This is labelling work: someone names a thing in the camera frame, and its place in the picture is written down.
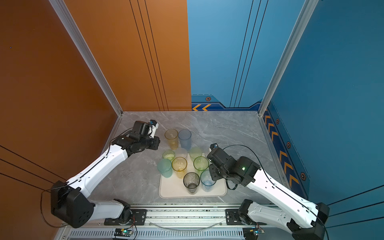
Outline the blue tall cup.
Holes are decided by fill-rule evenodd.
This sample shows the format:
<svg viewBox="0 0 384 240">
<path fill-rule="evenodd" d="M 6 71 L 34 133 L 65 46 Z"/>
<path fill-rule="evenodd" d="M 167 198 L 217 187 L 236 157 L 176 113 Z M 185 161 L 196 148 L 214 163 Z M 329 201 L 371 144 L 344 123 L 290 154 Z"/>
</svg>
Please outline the blue tall cup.
<svg viewBox="0 0 384 240">
<path fill-rule="evenodd" d="M 181 148 L 189 151 L 192 147 L 192 133 L 190 130 L 183 129 L 178 134 Z"/>
<path fill-rule="evenodd" d="M 216 181 L 214 181 L 211 177 L 209 170 L 204 170 L 201 173 L 200 180 L 202 183 L 202 188 L 205 192 L 210 192 L 213 189 L 213 186 L 215 185 Z"/>
</svg>

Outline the grey smoky tall cup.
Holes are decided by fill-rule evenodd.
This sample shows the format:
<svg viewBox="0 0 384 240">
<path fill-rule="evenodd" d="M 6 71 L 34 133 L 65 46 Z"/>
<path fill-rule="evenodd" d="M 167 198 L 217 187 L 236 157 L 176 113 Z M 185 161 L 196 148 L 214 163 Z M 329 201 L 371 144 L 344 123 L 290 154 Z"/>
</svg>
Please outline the grey smoky tall cup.
<svg viewBox="0 0 384 240">
<path fill-rule="evenodd" d="M 194 172 L 187 173 L 183 178 L 183 183 L 189 193 L 194 195 L 200 184 L 200 176 Z"/>
</svg>

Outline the green tall cup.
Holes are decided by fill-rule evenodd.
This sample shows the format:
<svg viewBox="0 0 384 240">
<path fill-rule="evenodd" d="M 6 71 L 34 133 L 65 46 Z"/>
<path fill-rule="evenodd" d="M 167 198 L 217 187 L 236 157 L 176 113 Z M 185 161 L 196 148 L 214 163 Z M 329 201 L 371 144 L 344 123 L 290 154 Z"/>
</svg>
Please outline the green tall cup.
<svg viewBox="0 0 384 240">
<path fill-rule="evenodd" d="M 200 156 L 194 159 L 193 164 L 196 173 L 200 176 L 203 171 L 209 168 L 210 162 L 206 157 Z"/>
</svg>

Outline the small green cup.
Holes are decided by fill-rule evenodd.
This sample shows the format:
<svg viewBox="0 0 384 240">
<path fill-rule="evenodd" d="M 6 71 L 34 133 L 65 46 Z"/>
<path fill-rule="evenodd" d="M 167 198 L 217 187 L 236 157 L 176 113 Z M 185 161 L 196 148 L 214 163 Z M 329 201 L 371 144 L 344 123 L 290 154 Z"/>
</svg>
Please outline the small green cup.
<svg viewBox="0 0 384 240">
<path fill-rule="evenodd" d="M 175 159 L 175 157 L 176 157 L 176 154 L 175 154 L 175 152 L 173 150 L 166 150 L 163 153 L 163 159 L 168 159 L 171 162 Z"/>
<path fill-rule="evenodd" d="M 194 162 L 196 158 L 202 156 L 203 152 L 199 147 L 193 147 L 190 149 L 189 154 L 190 154 L 191 161 Z"/>
</svg>

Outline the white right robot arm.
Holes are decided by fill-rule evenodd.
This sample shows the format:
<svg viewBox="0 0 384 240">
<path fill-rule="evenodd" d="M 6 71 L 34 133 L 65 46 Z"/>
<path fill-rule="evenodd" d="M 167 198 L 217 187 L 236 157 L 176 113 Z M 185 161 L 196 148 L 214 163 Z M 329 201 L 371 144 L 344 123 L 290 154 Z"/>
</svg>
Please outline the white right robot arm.
<svg viewBox="0 0 384 240">
<path fill-rule="evenodd" d="M 264 223 L 284 230 L 295 240 L 329 239 L 325 223 L 330 208 L 324 203 L 315 204 L 295 194 L 273 179 L 261 162 L 241 156 L 234 159 L 217 144 L 210 145 L 207 156 L 209 172 L 214 181 L 224 179 L 253 190 L 275 206 L 267 207 L 252 200 L 243 200 L 238 214 L 245 225 Z"/>
</svg>

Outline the teal tall cup back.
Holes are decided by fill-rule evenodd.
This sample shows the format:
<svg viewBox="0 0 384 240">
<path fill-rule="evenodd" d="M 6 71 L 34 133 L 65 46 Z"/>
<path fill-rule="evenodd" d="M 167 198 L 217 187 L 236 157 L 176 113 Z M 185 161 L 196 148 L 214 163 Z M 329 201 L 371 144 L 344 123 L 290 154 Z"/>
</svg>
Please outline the teal tall cup back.
<svg viewBox="0 0 384 240">
<path fill-rule="evenodd" d="M 164 178 L 170 178 L 173 174 L 172 162 L 169 159 L 160 160 L 157 169 Z"/>
</svg>

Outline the yellow tall cup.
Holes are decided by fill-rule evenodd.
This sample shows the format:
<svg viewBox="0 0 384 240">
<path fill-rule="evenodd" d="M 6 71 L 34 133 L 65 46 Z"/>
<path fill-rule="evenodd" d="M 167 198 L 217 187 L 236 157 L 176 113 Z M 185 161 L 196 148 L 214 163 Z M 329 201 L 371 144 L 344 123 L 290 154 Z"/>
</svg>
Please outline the yellow tall cup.
<svg viewBox="0 0 384 240">
<path fill-rule="evenodd" d="M 179 132 L 176 129 L 166 130 L 165 138 L 172 150 L 176 150 L 179 147 Z"/>
</svg>

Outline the clear dimpled small cup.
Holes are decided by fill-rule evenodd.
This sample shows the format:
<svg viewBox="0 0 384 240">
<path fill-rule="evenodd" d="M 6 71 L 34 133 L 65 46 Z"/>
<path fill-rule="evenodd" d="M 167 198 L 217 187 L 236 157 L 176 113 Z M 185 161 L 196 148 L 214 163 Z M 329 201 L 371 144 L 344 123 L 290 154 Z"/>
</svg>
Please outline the clear dimpled small cup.
<svg viewBox="0 0 384 240">
<path fill-rule="evenodd" d="M 174 153 L 175 153 L 176 158 L 181 157 L 181 158 L 187 159 L 187 157 L 188 157 L 188 151 L 184 148 L 178 148 L 178 149 L 174 150 Z"/>
</svg>

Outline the amber tall cup back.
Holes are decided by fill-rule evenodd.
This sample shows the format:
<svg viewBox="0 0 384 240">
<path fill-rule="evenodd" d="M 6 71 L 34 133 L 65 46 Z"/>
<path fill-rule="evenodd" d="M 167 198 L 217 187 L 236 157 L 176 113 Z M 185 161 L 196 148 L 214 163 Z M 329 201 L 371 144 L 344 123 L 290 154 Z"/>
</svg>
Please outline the amber tall cup back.
<svg viewBox="0 0 384 240">
<path fill-rule="evenodd" d="M 172 168 L 179 179 L 183 179 L 187 174 L 188 162 L 183 157 L 177 157 L 172 162 Z"/>
</svg>

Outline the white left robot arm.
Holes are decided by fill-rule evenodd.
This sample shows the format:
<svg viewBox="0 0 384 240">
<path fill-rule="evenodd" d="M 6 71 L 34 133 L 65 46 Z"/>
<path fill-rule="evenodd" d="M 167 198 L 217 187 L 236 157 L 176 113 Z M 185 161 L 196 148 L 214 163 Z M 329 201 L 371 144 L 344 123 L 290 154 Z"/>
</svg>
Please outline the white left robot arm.
<svg viewBox="0 0 384 240">
<path fill-rule="evenodd" d="M 51 214 L 73 228 L 80 228 L 89 221 L 111 220 L 127 225 L 133 216 L 131 206 L 125 201 L 89 200 L 98 184 L 120 163 L 146 149 L 156 151 L 160 138 L 156 136 L 159 123 L 136 121 L 134 126 L 110 141 L 108 149 L 93 163 L 66 182 L 57 181 L 48 189 Z"/>
</svg>

